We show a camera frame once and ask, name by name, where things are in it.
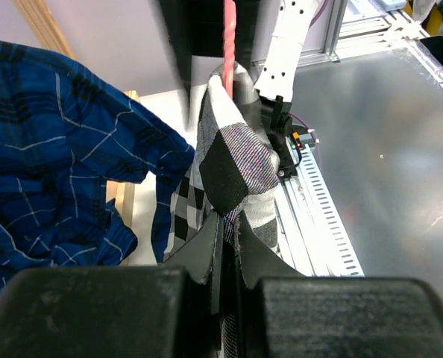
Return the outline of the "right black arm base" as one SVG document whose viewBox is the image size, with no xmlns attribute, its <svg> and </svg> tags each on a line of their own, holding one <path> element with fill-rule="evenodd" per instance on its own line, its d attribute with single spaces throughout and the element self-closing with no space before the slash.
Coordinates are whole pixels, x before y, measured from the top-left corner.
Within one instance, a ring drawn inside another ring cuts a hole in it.
<svg viewBox="0 0 443 358">
<path fill-rule="evenodd" d="M 291 137 L 292 117 L 289 114 L 291 104 L 285 102 L 280 95 L 275 100 L 260 96 L 261 100 L 261 123 L 268 136 L 272 148 L 280 159 L 278 177 L 288 180 L 297 177 L 297 167 L 301 162 L 299 153 L 298 162 L 292 159 L 291 145 L 287 142 Z"/>
</svg>

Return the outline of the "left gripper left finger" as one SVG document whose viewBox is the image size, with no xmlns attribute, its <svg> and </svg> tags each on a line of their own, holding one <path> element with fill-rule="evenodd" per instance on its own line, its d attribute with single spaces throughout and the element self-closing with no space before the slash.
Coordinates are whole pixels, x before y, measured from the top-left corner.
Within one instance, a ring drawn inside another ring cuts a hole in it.
<svg viewBox="0 0 443 358">
<path fill-rule="evenodd" d="M 158 266 L 34 268 L 0 296 L 0 357 L 214 357 L 223 224 Z"/>
</svg>

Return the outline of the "pink wire hanger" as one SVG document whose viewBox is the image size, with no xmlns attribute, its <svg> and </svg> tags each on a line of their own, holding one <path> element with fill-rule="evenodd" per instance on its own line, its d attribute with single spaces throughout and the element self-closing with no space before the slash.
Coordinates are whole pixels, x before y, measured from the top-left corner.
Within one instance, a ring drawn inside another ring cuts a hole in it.
<svg viewBox="0 0 443 358">
<path fill-rule="evenodd" d="M 235 63 L 235 39 L 236 39 L 236 3 L 233 0 L 224 0 L 224 32 L 223 52 L 224 62 L 222 70 L 222 82 L 227 95 L 233 98 L 233 77 Z"/>
</svg>

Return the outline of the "black white checkered shirt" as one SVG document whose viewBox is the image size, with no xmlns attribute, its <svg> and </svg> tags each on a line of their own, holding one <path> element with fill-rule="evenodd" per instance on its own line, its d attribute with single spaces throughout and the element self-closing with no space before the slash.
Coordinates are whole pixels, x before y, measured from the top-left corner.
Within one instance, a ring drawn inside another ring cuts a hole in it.
<svg viewBox="0 0 443 358">
<path fill-rule="evenodd" d="M 187 294 L 177 327 L 185 357 L 237 357 L 240 324 L 258 321 L 254 291 L 286 270 L 276 254 L 274 197 L 280 158 L 261 119 L 248 71 L 233 68 L 232 90 L 222 70 L 201 100 L 193 161 L 172 194 L 163 262 L 186 271 Z"/>
</svg>

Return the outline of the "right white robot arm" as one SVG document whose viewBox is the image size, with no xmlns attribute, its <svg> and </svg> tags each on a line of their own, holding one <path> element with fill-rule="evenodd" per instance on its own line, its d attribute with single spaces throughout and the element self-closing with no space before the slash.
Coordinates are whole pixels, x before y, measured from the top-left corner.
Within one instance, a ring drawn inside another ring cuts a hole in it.
<svg viewBox="0 0 443 358">
<path fill-rule="evenodd" d="M 175 68 L 191 105 L 192 59 L 219 57 L 222 80 L 233 95 L 236 65 L 250 66 L 260 1 L 156 1 L 166 27 Z M 259 95 L 268 100 L 292 100 L 294 72 L 307 35 L 327 7 L 326 1 L 280 1 L 268 53 L 255 82 Z"/>
</svg>

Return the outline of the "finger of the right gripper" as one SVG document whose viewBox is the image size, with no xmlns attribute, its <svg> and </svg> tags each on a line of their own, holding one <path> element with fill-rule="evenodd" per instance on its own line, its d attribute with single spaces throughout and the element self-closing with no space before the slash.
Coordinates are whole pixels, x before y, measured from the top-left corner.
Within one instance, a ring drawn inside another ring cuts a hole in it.
<svg viewBox="0 0 443 358">
<path fill-rule="evenodd" d="M 192 61 L 222 61 L 222 1 L 158 0 L 155 4 L 165 25 L 177 76 L 183 90 L 185 126 L 190 126 Z"/>
<path fill-rule="evenodd" d="M 236 3 L 236 62 L 249 70 L 257 29 L 260 0 L 238 0 Z"/>
</svg>

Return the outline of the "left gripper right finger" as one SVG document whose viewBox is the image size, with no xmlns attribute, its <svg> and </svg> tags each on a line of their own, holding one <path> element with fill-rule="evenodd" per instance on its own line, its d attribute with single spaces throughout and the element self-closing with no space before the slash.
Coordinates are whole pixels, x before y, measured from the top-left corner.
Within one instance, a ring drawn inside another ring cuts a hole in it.
<svg viewBox="0 0 443 358">
<path fill-rule="evenodd" d="M 240 357 L 443 357 L 443 302 L 403 278 L 306 277 L 240 216 Z"/>
</svg>

